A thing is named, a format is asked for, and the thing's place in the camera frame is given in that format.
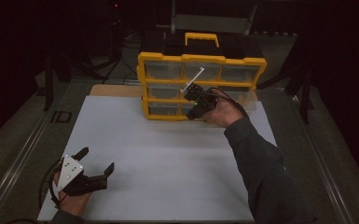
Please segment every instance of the white table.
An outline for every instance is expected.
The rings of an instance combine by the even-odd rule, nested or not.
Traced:
[[[260,102],[250,114],[275,140]],[[138,97],[88,96],[64,155],[89,147],[85,175],[115,163],[108,188],[95,191],[83,218],[94,221],[248,221],[247,191],[224,129],[202,121],[147,120]],[[38,220],[56,213],[48,194]]]

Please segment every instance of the black cable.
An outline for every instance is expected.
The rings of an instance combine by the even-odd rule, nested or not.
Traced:
[[[216,94],[216,93],[212,93],[212,92],[208,92],[209,90],[219,90],[221,91],[223,94],[225,94],[226,96],[222,96],[222,95],[219,95],[219,94]],[[224,91],[218,89],[218,88],[215,88],[215,87],[212,87],[210,89],[208,89],[208,91],[197,91],[197,93],[199,94],[204,94],[204,95],[212,95],[216,98],[221,98],[221,99],[224,99],[224,100],[227,100],[229,101],[230,103],[234,104],[234,106],[243,114],[244,117],[247,117],[249,118],[248,114],[246,113],[245,109],[243,108],[243,106],[236,102],[234,99],[232,99],[228,94],[226,94]]]
[[[104,80],[103,80],[102,84],[104,84],[105,81],[106,81],[107,79],[109,79],[110,74],[113,72],[113,70],[115,70],[115,68],[117,67],[117,65],[118,65],[119,62],[120,62],[120,60],[117,60],[117,61],[115,62],[115,64],[113,64],[112,68],[109,70],[109,72],[107,72],[106,76],[104,76]]]
[[[56,208],[59,208],[61,202],[60,202],[59,198],[54,194],[54,189],[53,189],[54,176],[55,176],[55,174],[56,174],[57,172],[59,172],[58,169],[55,170],[55,171],[53,172],[53,174],[51,175],[50,180],[48,181],[48,189],[49,189],[49,191],[50,191],[51,200],[56,204],[55,207],[56,207]]]
[[[111,68],[112,68],[112,66],[111,67],[108,67],[108,68],[106,68],[106,69],[104,69],[103,71],[101,71],[101,72],[98,72],[98,74],[102,74],[102,73],[104,73],[104,72],[106,72],[107,70],[110,70]]]
[[[65,199],[66,199],[66,196],[68,196],[68,194],[65,194],[65,196],[63,196],[62,200],[60,200],[60,203],[62,203],[62,202],[63,202],[63,200],[65,200]]]
[[[89,67],[89,69],[91,69],[92,71],[97,71],[99,69],[105,68],[107,66],[109,66],[110,64],[114,63],[115,61],[113,59],[108,58],[108,61],[103,62],[103,63],[99,63],[99,64],[95,64],[91,67]]]
[[[126,82],[126,78],[131,74],[131,72],[129,72],[126,76],[123,77],[123,83],[121,83],[121,85],[124,85],[124,83]]]
[[[120,60],[121,60],[125,65],[127,65],[127,67],[129,67],[135,75],[138,76],[138,74],[135,72],[135,70],[133,70],[133,69],[131,68],[131,66],[130,66],[126,61],[124,61],[123,57],[121,57]]]
[[[42,183],[40,183],[40,186],[39,186],[39,209],[42,208],[42,191],[43,191],[43,186],[45,185],[45,183],[48,183],[46,181],[46,178],[48,177],[48,174],[55,168],[58,166],[58,164],[61,162],[62,159],[59,159],[58,161],[54,162],[54,164],[52,164],[49,168],[48,168],[48,171],[45,173],[45,175],[43,176],[43,179],[42,179]]]

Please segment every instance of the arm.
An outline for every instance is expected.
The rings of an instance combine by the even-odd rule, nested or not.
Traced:
[[[282,152],[257,133],[246,115],[218,98],[216,109],[203,118],[226,128],[255,223],[318,223],[284,170]]]

